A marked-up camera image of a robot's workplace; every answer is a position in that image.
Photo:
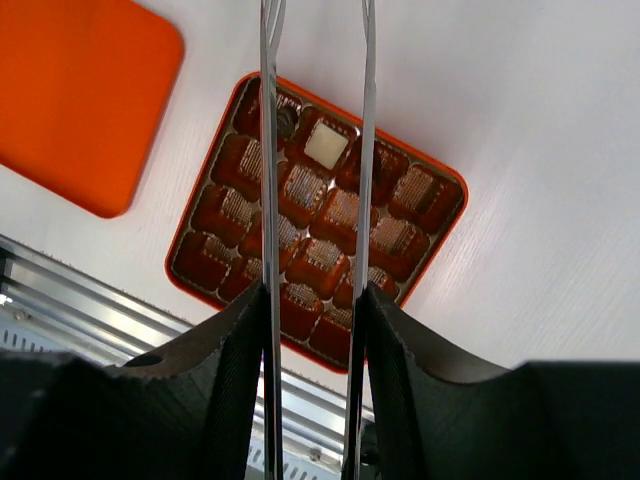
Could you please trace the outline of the white square chocolate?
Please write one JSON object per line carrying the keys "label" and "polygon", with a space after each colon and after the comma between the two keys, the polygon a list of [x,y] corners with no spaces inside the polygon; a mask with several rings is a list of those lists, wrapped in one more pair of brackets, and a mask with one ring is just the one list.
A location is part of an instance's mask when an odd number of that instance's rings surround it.
{"label": "white square chocolate", "polygon": [[348,138],[319,121],[313,128],[303,153],[327,170],[333,170],[348,145]]}

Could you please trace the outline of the metal serving tongs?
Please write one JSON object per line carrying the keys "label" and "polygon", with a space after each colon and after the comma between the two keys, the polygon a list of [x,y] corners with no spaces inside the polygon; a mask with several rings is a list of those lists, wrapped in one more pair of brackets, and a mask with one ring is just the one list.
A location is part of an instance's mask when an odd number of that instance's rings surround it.
{"label": "metal serving tongs", "polygon": [[[371,193],[373,185],[376,116],[376,9],[363,1],[366,41],[363,91],[363,125],[359,182],[356,267],[346,400],[343,479],[361,476],[361,428],[366,344],[366,290],[369,268]],[[284,1],[260,3],[260,145],[262,158],[262,287],[269,295],[269,327],[264,347],[265,477],[283,477],[281,336],[279,287],[279,212],[277,191],[277,67],[276,56],[286,12]]]}

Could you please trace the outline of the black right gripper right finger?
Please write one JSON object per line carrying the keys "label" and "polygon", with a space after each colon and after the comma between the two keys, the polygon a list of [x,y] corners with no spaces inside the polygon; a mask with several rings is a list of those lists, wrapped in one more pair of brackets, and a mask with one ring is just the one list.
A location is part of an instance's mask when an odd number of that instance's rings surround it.
{"label": "black right gripper right finger", "polygon": [[528,361],[507,369],[365,297],[366,353],[386,479],[635,479],[639,366]]}

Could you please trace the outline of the dark star chocolate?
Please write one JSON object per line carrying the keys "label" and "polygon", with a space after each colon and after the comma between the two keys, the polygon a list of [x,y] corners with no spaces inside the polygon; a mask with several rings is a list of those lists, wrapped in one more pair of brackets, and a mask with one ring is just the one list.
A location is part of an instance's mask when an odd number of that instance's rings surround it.
{"label": "dark star chocolate", "polygon": [[279,139],[289,139],[296,130],[298,110],[294,105],[283,105],[277,110],[276,124]]}

